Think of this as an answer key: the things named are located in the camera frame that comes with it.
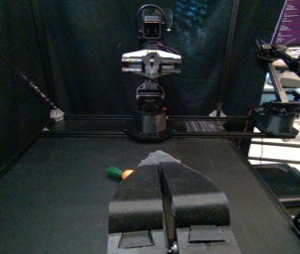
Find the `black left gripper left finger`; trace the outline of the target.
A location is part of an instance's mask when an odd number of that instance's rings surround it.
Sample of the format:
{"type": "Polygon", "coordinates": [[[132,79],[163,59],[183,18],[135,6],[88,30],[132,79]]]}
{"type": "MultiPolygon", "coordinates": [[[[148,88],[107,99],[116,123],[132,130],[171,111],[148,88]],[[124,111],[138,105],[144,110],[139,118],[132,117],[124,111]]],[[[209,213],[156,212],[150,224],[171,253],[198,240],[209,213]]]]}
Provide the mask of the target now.
{"type": "Polygon", "coordinates": [[[160,151],[140,161],[108,204],[108,248],[164,248],[159,181],[160,151]]]}

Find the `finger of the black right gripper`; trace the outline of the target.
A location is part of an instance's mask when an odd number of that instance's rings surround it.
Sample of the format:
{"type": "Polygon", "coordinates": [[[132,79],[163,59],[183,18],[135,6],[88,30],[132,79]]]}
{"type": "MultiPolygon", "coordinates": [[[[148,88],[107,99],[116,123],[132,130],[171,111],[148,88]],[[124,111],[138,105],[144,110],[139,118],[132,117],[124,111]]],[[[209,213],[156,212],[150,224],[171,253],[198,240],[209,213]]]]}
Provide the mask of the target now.
{"type": "Polygon", "coordinates": [[[143,71],[142,75],[144,78],[150,78],[151,74],[151,56],[147,54],[146,56],[142,57],[142,64],[143,64],[143,71]]]}
{"type": "Polygon", "coordinates": [[[154,55],[151,63],[151,78],[158,78],[159,76],[159,67],[160,67],[162,58],[159,55],[154,55]]]}

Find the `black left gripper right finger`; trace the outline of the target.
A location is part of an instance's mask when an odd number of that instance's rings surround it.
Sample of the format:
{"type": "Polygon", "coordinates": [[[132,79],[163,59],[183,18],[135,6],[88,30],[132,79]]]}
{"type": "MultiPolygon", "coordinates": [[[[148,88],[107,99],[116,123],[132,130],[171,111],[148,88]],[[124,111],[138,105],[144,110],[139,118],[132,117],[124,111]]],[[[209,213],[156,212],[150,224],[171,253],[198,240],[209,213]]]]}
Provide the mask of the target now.
{"type": "Polygon", "coordinates": [[[164,152],[158,175],[168,252],[221,254],[229,227],[227,200],[214,182],[164,152]]]}

